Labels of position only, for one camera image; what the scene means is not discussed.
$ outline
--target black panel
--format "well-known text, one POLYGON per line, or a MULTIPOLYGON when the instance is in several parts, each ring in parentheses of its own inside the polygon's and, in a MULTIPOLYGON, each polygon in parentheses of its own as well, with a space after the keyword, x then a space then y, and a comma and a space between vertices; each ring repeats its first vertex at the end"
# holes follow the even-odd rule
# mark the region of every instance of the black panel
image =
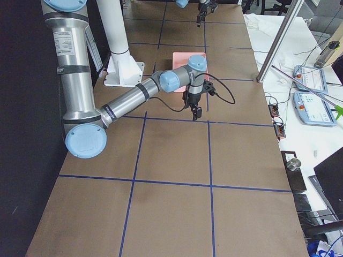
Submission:
MULTIPOLYGON (((107 42, 101 41, 97 10, 88 11, 104 58, 107 42)), ((53 34, 40 1, 3 1, 0 19, 0 256, 19 257, 32 240, 66 149, 53 34)))
POLYGON ((343 147, 317 165, 317 179, 337 217, 343 220, 343 147))

